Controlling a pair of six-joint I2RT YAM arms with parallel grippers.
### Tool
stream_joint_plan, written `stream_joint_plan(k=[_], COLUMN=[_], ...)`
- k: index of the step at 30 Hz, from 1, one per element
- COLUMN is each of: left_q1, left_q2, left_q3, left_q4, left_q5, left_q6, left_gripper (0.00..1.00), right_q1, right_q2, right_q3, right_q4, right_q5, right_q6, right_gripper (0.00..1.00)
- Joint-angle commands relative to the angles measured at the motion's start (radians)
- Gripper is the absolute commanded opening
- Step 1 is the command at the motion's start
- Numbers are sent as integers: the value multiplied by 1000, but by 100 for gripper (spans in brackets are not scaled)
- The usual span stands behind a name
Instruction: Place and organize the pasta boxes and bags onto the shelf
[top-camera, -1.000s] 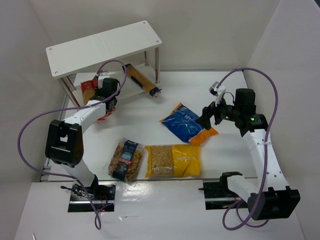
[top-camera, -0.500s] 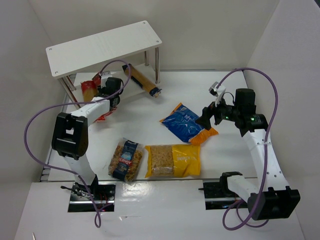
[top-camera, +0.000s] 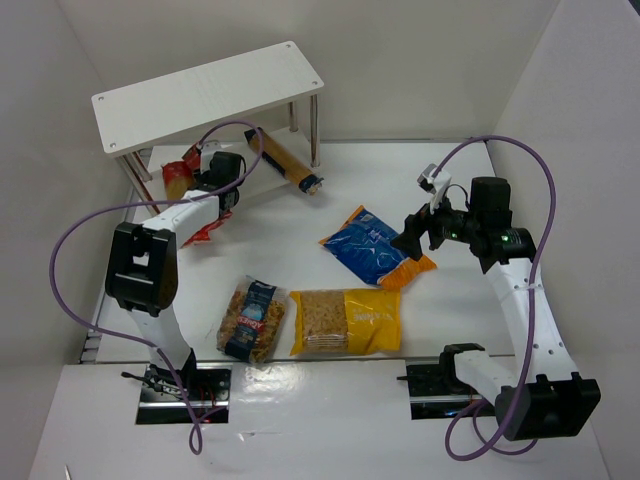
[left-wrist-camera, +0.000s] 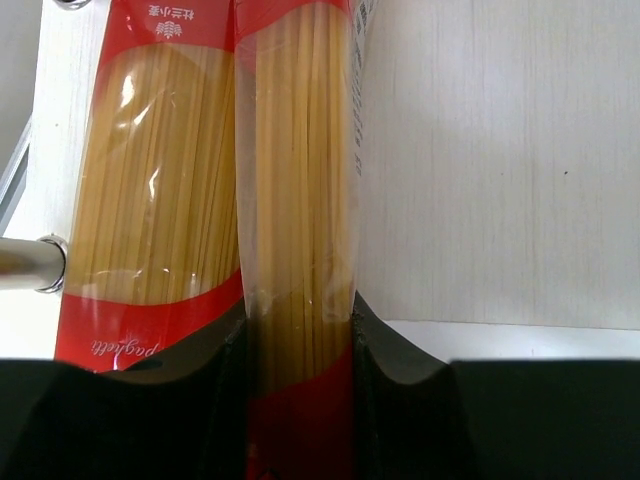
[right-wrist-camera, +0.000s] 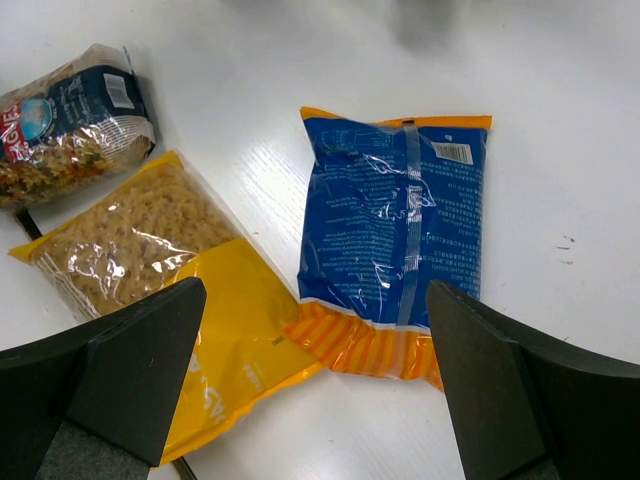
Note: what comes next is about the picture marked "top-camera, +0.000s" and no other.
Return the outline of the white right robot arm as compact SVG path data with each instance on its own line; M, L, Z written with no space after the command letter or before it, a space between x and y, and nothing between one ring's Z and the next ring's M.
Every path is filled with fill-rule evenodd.
M477 343L449 344L439 356L444 381L480 394L509 441L577 435L601 392L596 380L581 376L563 344L536 262L540 250L527 229L512 224L509 183L474 178L464 210L451 205L448 174L424 174L418 183L429 201L405 219L393 246L416 259L422 236L430 250L447 240L468 245L500 303L520 370L511 372Z

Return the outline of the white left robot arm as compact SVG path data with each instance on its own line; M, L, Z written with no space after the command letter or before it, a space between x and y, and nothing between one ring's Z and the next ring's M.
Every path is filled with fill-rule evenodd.
M240 194L244 158L229 151L207 153L205 169L174 165L187 174L177 204L141 224L120 223L113 235L106 293L126 310L141 338L152 345L152 379L174 384L175 369L187 385L197 371L193 349L184 339L173 308L178 290L178 249L209 238L231 214Z

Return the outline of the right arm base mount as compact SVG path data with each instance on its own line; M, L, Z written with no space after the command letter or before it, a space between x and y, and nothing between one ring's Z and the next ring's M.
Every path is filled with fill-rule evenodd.
M481 396L472 387L445 382L438 363L407 362L397 380L407 387L412 420L453 419Z

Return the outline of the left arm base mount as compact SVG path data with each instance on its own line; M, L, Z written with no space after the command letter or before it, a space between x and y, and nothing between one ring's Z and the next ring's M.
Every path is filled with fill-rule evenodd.
M205 424L226 424L229 418L231 365L199 363L187 387L189 402ZM191 422L179 389L172 380L156 379L147 366L141 375L122 372L125 379L140 384L137 425L172 425Z

